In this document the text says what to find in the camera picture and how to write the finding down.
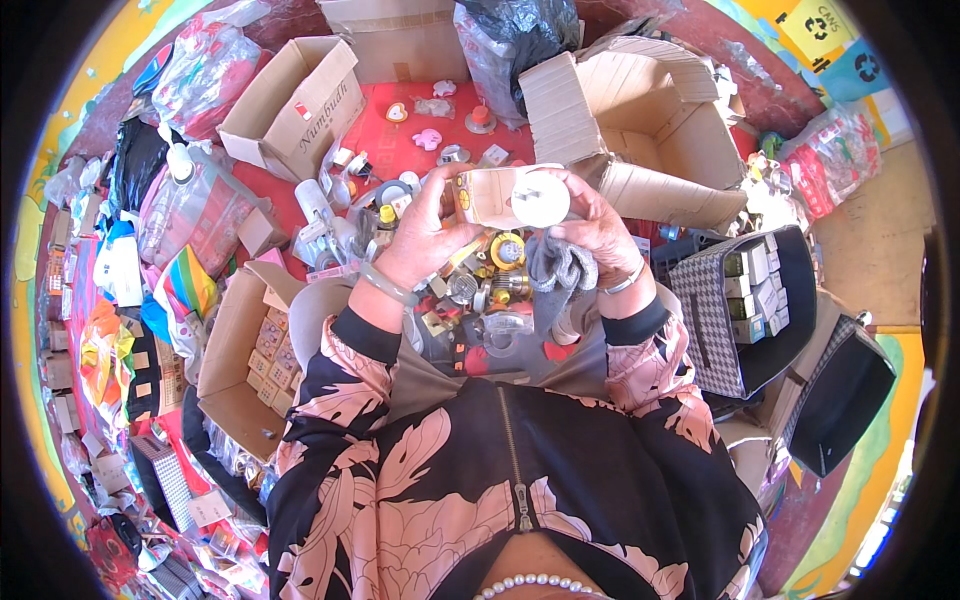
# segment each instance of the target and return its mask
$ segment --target floral jacket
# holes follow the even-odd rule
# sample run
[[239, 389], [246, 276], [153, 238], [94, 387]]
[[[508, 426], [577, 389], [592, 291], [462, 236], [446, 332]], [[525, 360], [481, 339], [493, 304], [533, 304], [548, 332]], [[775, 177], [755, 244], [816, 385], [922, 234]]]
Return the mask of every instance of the floral jacket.
[[470, 379], [387, 422], [400, 336], [324, 324], [270, 495], [280, 598], [470, 598], [546, 533], [614, 598], [742, 598], [767, 534], [659, 300], [604, 320], [610, 402]]

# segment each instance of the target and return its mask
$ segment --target stack of boxes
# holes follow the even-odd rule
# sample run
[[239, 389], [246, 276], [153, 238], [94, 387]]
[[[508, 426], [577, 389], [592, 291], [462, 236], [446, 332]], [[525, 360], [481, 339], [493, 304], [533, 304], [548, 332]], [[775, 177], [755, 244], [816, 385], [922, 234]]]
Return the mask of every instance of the stack of boxes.
[[731, 252], [724, 261], [724, 292], [738, 344], [775, 337], [790, 323], [777, 250], [777, 238], [771, 233]]
[[286, 313], [270, 308], [247, 365], [250, 367], [247, 383], [256, 390], [257, 397], [285, 418], [294, 405], [294, 395], [302, 380], [300, 365], [290, 345]]

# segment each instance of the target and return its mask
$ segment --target orange lid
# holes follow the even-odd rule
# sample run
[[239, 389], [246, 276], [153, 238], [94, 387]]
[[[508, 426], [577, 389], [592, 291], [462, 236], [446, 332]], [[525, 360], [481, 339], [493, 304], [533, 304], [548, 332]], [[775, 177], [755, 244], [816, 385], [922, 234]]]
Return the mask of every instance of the orange lid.
[[470, 115], [470, 118], [473, 119], [474, 123], [486, 123], [490, 120], [490, 109], [483, 106], [477, 105], [473, 107], [473, 113]]

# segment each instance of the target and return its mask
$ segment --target black cuff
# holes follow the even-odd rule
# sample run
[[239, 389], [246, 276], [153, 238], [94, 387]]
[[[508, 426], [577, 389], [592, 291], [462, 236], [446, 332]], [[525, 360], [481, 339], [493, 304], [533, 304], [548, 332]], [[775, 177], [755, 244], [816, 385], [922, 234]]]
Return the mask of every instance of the black cuff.
[[399, 333], [384, 331], [367, 323], [349, 306], [333, 322], [330, 331], [347, 346], [387, 366], [396, 362], [396, 354], [400, 352]]
[[650, 305], [626, 319], [607, 319], [604, 317], [603, 330], [607, 334], [607, 344], [611, 346], [636, 346], [649, 340], [670, 318], [670, 311], [654, 297]]

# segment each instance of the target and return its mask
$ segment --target gray cloth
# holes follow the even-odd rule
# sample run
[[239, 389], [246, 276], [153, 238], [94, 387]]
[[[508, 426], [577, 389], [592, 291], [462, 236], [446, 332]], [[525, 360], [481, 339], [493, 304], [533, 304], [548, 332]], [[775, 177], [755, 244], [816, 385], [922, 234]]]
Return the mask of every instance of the gray cloth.
[[593, 254], [565, 240], [550, 237], [527, 240], [527, 275], [534, 291], [534, 329], [544, 340], [552, 340], [550, 327], [564, 307], [597, 286], [597, 263]]

